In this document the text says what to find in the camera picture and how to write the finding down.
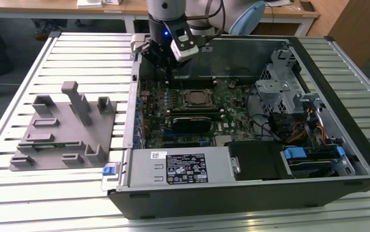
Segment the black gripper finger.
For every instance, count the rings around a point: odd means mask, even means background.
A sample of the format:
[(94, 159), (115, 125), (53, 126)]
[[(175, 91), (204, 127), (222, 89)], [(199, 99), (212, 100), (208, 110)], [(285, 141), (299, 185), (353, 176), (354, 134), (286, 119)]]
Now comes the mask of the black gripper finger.
[(178, 60), (170, 60), (168, 61), (168, 79), (174, 79), (174, 75), (178, 72), (178, 70), (190, 62), (190, 60), (186, 61), (178, 61)]
[(170, 80), (170, 50), (158, 43), (146, 43), (142, 50), (142, 56), (148, 62), (162, 70), (166, 80)]

